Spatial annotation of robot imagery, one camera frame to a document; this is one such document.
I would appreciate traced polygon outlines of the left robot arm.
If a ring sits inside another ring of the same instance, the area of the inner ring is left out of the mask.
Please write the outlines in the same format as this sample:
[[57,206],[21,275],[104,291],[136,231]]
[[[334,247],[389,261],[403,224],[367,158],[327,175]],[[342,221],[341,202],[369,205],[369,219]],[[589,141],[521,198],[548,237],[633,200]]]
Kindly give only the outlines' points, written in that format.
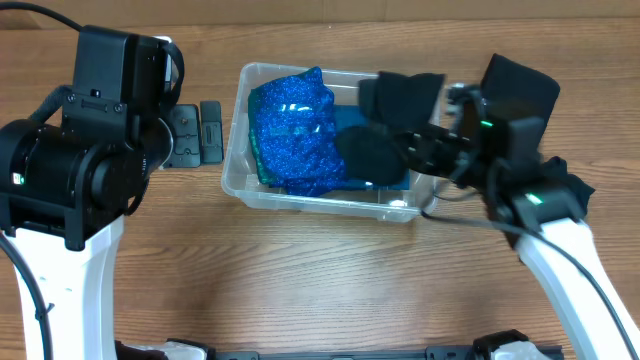
[[114,334],[114,269],[124,221],[173,149],[165,113],[178,86],[131,97],[55,88],[1,131],[1,247],[13,263],[31,359],[212,359],[213,347]]

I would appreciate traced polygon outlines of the blue denim jeans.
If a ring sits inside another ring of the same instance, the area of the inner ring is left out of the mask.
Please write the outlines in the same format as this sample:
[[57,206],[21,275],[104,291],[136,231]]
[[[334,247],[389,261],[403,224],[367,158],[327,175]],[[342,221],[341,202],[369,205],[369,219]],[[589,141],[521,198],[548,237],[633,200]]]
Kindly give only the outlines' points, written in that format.
[[[335,105],[334,118],[336,122],[336,130],[338,133],[343,132],[350,127],[368,127],[369,120],[361,113],[359,108],[354,105]],[[350,178],[347,179],[340,187],[339,190],[348,191],[368,191],[368,190],[409,190],[410,189],[410,175],[409,172],[405,173],[405,177],[402,181],[388,186],[382,186],[374,184],[370,181],[361,179]]]

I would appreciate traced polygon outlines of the blue sequin fabric bundle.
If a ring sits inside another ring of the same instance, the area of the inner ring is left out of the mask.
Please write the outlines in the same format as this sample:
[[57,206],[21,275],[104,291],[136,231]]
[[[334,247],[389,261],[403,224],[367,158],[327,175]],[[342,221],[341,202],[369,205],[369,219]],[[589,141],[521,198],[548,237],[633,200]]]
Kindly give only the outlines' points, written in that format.
[[320,68],[251,90],[248,120],[261,184],[316,197],[346,182],[346,165],[334,143],[334,93],[324,84]]

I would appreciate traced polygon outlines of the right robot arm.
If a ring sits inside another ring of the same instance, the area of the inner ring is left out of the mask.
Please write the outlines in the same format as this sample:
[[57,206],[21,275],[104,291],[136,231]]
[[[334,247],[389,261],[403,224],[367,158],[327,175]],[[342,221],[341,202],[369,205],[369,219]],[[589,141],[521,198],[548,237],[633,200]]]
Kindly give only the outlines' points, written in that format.
[[539,144],[560,93],[554,80],[484,80],[452,88],[455,128],[430,124],[439,89],[412,85],[387,119],[404,163],[471,187],[540,283],[583,359],[636,359],[639,329],[613,287],[585,222],[594,190]]

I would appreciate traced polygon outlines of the long black garment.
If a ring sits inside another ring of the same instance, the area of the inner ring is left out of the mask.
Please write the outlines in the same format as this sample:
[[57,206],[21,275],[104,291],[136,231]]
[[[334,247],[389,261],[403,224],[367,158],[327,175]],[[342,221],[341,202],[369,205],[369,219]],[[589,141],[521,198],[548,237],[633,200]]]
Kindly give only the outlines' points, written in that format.
[[446,76],[437,73],[403,75],[381,71],[375,78],[358,83],[358,108],[369,120],[368,127],[350,127],[334,138],[344,161],[348,179],[370,181],[388,186],[402,181],[399,170],[400,95],[407,82],[440,82]]

